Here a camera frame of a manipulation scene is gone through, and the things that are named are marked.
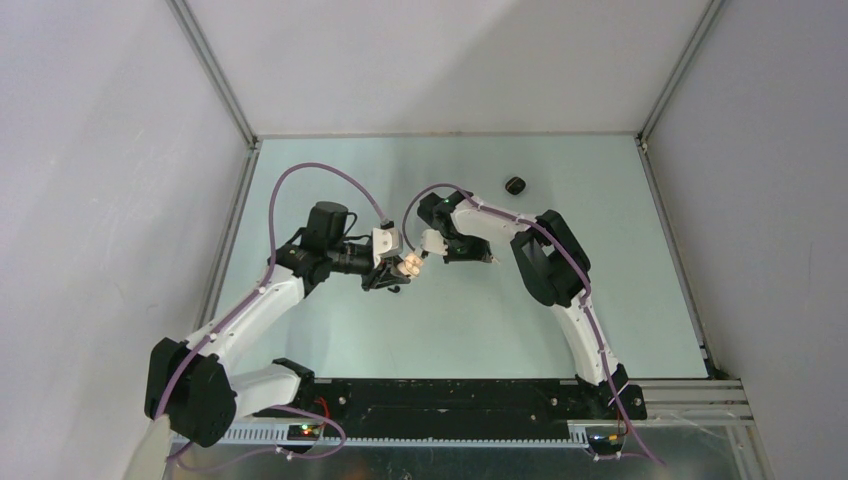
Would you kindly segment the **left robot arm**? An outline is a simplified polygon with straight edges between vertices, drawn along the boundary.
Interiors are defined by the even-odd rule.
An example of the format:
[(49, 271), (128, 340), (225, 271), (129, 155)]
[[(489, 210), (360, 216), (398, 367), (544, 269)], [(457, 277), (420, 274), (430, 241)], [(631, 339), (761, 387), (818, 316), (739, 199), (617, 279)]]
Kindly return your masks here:
[(396, 291), (419, 275), (421, 257), (403, 254), (392, 222), (350, 237), (346, 223), (352, 215), (341, 204), (316, 203), (306, 225), (272, 253), (264, 276), (243, 300), (183, 341), (162, 339), (150, 356), (145, 415), (166, 417), (173, 432), (209, 447), (234, 421), (275, 405), (297, 417), (311, 412), (316, 390), (307, 383), (310, 370), (288, 360), (242, 374), (235, 368), (285, 312), (331, 274), (358, 275), (366, 291)]

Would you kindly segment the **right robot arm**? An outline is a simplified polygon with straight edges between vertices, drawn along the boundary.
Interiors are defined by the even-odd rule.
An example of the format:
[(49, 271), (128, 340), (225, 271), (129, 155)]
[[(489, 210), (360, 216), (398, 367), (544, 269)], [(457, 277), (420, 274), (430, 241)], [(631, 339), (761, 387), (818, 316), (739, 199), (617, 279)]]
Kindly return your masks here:
[(595, 315), (591, 262), (558, 212), (527, 216), (487, 205), (462, 189), (441, 197), (433, 187), (419, 192), (406, 211), (427, 226), (421, 254), (439, 256), (446, 264), (492, 263), (493, 244), (508, 246), (529, 295), (550, 308), (560, 325), (576, 378), (585, 386), (585, 411), (606, 418), (620, 407), (629, 377)]

